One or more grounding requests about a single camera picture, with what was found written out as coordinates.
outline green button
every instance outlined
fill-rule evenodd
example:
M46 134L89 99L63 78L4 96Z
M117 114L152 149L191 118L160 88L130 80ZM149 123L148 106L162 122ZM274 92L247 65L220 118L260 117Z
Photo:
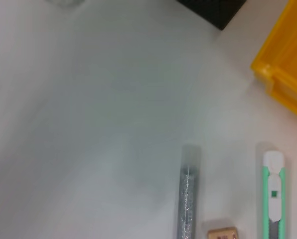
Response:
M276 198L277 197L277 191L272 191L272 198Z

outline black object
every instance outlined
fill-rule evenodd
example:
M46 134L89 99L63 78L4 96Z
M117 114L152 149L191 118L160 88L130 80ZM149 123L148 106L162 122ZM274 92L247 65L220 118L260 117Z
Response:
M246 0L178 0L185 7L223 30Z

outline wooden block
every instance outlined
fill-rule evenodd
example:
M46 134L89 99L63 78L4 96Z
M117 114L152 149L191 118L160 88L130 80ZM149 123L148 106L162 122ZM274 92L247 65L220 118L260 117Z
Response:
M236 228L221 228L208 231L208 239L238 239Z

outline white table surface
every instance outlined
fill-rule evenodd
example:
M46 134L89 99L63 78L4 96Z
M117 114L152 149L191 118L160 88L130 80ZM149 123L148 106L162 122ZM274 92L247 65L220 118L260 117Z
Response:
M248 0L220 32L172 0L0 0L0 239L175 238L187 143L202 150L197 238L261 238L275 147L297 239L297 116L249 68L285 4Z

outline white cutter slider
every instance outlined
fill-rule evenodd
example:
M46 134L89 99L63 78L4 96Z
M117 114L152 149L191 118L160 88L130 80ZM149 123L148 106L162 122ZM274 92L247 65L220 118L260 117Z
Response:
M269 170L268 177L268 211L272 222L282 218L282 180L279 173L285 167L285 159L281 152L268 151L264 154L263 166Z

